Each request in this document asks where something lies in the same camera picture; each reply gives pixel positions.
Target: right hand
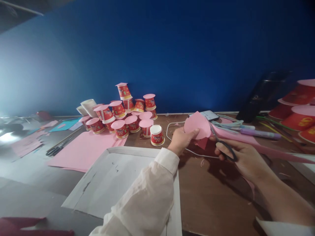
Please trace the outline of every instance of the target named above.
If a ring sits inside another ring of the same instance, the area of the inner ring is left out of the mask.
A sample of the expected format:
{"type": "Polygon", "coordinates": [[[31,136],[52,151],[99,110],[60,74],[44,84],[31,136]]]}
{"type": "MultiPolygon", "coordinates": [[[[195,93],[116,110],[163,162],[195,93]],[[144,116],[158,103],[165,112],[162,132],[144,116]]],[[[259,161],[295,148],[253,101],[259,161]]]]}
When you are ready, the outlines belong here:
{"type": "MultiPolygon", "coordinates": [[[[216,141],[216,139],[213,137],[210,138],[210,140],[216,141]]],[[[259,182],[268,178],[276,177],[274,172],[269,168],[267,163],[253,146],[234,140],[220,140],[226,142],[233,148],[238,158],[238,161],[235,164],[239,172],[247,180],[257,185],[259,182]]],[[[221,161],[224,160],[222,152],[233,158],[232,153],[222,143],[216,143],[216,146],[215,154],[219,156],[221,161]]]]}

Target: white shirt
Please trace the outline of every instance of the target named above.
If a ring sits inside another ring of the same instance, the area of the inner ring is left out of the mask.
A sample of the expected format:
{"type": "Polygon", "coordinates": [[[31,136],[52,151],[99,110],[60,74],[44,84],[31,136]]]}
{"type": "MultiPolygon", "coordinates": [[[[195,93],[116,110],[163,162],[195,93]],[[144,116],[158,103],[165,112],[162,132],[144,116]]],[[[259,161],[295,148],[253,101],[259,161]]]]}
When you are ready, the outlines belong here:
{"type": "MultiPolygon", "coordinates": [[[[112,211],[104,216],[104,224],[96,227],[90,236],[160,236],[173,206],[173,176],[178,163],[176,154],[162,148],[155,160],[141,170],[112,211]]],[[[268,236],[279,235],[279,227],[281,235],[293,235],[287,227],[293,224],[285,223],[283,227],[284,223],[280,222],[258,222],[268,236]]],[[[294,235],[310,235],[311,227],[293,226],[294,235]]]]}

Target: teal paper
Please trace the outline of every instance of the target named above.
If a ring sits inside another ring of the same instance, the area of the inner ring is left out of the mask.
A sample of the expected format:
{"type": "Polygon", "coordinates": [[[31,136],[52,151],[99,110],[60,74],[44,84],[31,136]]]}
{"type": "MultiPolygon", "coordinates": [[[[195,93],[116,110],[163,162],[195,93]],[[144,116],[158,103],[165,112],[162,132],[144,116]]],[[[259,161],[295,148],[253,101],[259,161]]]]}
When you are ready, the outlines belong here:
{"type": "Polygon", "coordinates": [[[70,129],[72,126],[74,126],[81,118],[75,119],[75,120],[70,120],[70,121],[64,121],[61,124],[57,125],[55,128],[51,129],[49,132],[55,132],[55,131],[63,131],[70,129]]]}

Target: black scissors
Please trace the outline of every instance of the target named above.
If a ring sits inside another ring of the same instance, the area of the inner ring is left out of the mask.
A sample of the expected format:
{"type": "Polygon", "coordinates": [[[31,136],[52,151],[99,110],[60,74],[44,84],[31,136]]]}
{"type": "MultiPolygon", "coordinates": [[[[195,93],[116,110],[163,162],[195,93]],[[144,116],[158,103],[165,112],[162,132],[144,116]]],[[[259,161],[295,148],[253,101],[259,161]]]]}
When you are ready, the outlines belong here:
{"type": "Polygon", "coordinates": [[[212,124],[210,124],[210,128],[211,128],[211,131],[214,135],[214,137],[216,138],[216,142],[217,143],[222,143],[224,146],[226,146],[226,148],[232,153],[233,155],[233,158],[229,157],[228,155],[226,155],[225,153],[222,153],[222,155],[224,156],[225,159],[229,159],[230,161],[233,161],[233,162],[237,162],[237,157],[236,157],[236,154],[235,152],[233,151],[232,147],[230,145],[228,145],[226,142],[222,141],[222,140],[219,140],[216,132],[214,131],[214,128],[212,127],[212,124]]]}
{"type": "Polygon", "coordinates": [[[60,152],[63,149],[63,146],[70,141],[70,139],[72,139],[73,137],[67,139],[66,141],[64,141],[62,144],[60,144],[57,147],[54,147],[53,149],[51,149],[49,152],[46,153],[46,156],[54,156],[56,155],[58,152],[60,152]]]}

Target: red paper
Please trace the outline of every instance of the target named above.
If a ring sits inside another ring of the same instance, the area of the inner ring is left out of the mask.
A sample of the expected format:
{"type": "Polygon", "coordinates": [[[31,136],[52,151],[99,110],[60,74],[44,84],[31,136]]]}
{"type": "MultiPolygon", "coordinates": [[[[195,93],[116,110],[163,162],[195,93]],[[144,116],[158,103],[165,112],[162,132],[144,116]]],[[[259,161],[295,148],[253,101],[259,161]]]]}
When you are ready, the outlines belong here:
{"type": "Polygon", "coordinates": [[[116,135],[110,134],[108,130],[100,134],[84,132],[48,161],[47,165],[84,172],[107,148],[124,146],[126,140],[116,138],[116,135]]]}

